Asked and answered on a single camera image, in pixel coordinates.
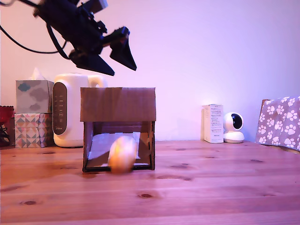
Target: yellow ball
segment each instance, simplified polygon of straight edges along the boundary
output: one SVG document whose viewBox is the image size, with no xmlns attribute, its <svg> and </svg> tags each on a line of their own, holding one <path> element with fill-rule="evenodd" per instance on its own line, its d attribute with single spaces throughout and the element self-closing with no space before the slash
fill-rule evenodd
<svg viewBox="0 0 300 225">
<path fill-rule="evenodd" d="M 126 173 L 134 166 L 137 143 L 130 136 L 121 136 L 111 145 L 108 166 L 112 173 Z"/>
</svg>

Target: geometric-patterned tissue box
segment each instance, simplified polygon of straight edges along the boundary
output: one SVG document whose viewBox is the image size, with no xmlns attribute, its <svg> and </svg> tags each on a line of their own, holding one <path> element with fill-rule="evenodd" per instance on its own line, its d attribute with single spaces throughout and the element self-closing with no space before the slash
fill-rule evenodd
<svg viewBox="0 0 300 225">
<path fill-rule="evenodd" d="M 43 148 L 52 144 L 52 113 L 15 114 L 16 148 Z"/>
</svg>

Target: robotic arm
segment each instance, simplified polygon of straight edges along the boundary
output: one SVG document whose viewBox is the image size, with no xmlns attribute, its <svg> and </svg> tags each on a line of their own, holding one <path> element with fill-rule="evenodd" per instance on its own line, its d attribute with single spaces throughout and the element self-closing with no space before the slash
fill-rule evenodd
<svg viewBox="0 0 300 225">
<path fill-rule="evenodd" d="M 113 69 L 99 56 L 104 47 L 110 46 L 110 57 L 135 71 L 136 64 L 128 42 L 129 29 L 121 27 L 103 36 L 107 33 L 105 25 L 94 20 L 94 13 L 107 7 L 106 0 L 89 0 L 77 7 L 78 2 L 79 0 L 41 0 L 34 5 L 33 15 L 46 22 L 49 35 L 61 56 L 71 60 L 78 68 L 113 76 Z M 59 45 L 52 28 L 74 47 L 69 56 Z"/>
</svg>

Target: kettle control panel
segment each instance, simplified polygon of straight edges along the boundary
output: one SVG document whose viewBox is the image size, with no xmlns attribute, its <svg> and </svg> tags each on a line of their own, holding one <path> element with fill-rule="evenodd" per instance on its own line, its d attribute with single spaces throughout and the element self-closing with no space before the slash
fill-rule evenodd
<svg viewBox="0 0 300 225">
<path fill-rule="evenodd" d="M 53 132 L 61 135 L 67 129 L 67 88 L 61 82 L 53 86 Z"/>
</svg>

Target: cardboard box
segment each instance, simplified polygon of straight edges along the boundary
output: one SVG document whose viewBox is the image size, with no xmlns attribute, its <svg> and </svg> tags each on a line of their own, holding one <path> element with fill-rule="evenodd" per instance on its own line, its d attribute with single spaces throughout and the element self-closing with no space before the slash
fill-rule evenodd
<svg viewBox="0 0 300 225">
<path fill-rule="evenodd" d="M 223 106 L 204 105 L 204 140 L 209 143 L 224 142 Z"/>
<path fill-rule="evenodd" d="M 15 81 L 16 113 L 52 113 L 54 82 L 47 80 Z"/>
<path fill-rule="evenodd" d="M 15 114 L 16 148 L 43 148 L 53 144 L 51 113 Z"/>
<path fill-rule="evenodd" d="M 155 169 L 155 88 L 81 88 L 83 172 L 107 171 L 109 149 L 121 135 L 138 143 L 133 169 Z"/>
</svg>

